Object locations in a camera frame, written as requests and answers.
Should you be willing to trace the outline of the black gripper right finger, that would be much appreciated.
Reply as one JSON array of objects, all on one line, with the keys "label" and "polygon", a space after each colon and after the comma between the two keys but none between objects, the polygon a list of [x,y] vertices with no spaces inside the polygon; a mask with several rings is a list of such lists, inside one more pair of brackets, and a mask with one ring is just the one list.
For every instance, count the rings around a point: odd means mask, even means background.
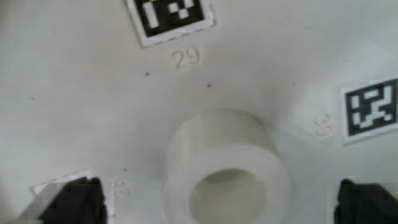
[{"label": "black gripper right finger", "polygon": [[398,224],[398,199],[378,183],[341,180],[334,224]]}]

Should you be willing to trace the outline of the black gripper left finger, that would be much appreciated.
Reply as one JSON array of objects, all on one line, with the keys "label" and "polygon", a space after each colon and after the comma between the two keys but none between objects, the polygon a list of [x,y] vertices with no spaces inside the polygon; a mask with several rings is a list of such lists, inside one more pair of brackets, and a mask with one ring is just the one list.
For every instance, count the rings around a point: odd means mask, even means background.
[{"label": "black gripper left finger", "polygon": [[80,177],[66,183],[51,183],[16,224],[108,224],[101,179]]}]

